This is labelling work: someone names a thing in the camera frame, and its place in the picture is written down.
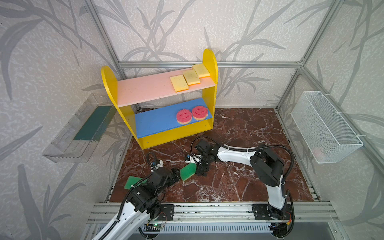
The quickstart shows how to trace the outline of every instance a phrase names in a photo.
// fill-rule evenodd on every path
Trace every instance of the pink shelf board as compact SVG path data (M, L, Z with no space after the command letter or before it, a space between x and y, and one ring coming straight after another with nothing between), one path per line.
M182 75L183 71L190 69L192 68L118 81L118 107L120 108L215 86L211 77L205 77L200 78L200 84L191 85L189 86L189 89L185 91L175 92L170 77Z

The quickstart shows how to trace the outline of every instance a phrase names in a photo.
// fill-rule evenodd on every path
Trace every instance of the wallpaper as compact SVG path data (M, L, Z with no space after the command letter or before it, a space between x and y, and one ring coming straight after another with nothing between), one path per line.
M344 3L306 67L384 157L384 1Z
M331 0L94 2L119 61L200 61L206 48L213 50L217 61L300 61L331 4ZM126 74L133 78L159 71L171 69L136 68ZM292 70L220 68L217 106L276 106L271 103L282 95L289 73ZM188 97L149 104L159 107L183 98Z
M318 164L291 117L303 91L313 91L300 76L279 109L290 140L304 162L317 194L331 201L351 240L379 240L384 234L384 177L358 149L337 163Z
M129 130L117 114L87 163L42 156L111 59L83 3L0 0L0 239L78 239Z

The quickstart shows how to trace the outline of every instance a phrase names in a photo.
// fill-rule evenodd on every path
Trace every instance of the red marble floor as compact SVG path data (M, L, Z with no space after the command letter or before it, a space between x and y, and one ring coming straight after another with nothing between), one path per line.
M213 130L145 150L132 138L110 201L122 201L127 192L124 186L129 176L145 177L150 173L148 163L145 162L149 151L155 152L157 158L163 160L164 167L182 168L187 165L184 156L189 153L192 140L202 134L231 146L253 147L264 143L290 147L272 108L218 108L215 111ZM290 162L289 154L284 149L274 150L284 160L286 171ZM287 177L285 189L290 190L294 201L313 201L297 163ZM168 188L164 201L266 202L268 194L251 167L234 162L213 162L208 176L194 175L185 182L179 181Z

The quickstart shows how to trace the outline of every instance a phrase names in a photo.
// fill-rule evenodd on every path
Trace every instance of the pink sponge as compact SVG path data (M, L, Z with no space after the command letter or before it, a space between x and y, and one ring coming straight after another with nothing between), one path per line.
M208 116L208 109L203 106L197 106L192 109L192 116L197 121L204 120Z
M192 121L192 113L188 109L182 109L177 112L176 120L180 124L188 124Z

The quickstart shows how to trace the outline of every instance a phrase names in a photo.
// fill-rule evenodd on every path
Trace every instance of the transparent plastic container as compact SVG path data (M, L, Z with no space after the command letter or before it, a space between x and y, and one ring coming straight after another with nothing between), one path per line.
M363 146L340 112L319 91L303 92L291 115L317 163L339 162Z
M98 106L113 105L108 96L91 94L51 144L44 150L43 156L53 162L88 162L101 136L116 113L116 108L110 108L107 116L91 140L74 140L76 134Z

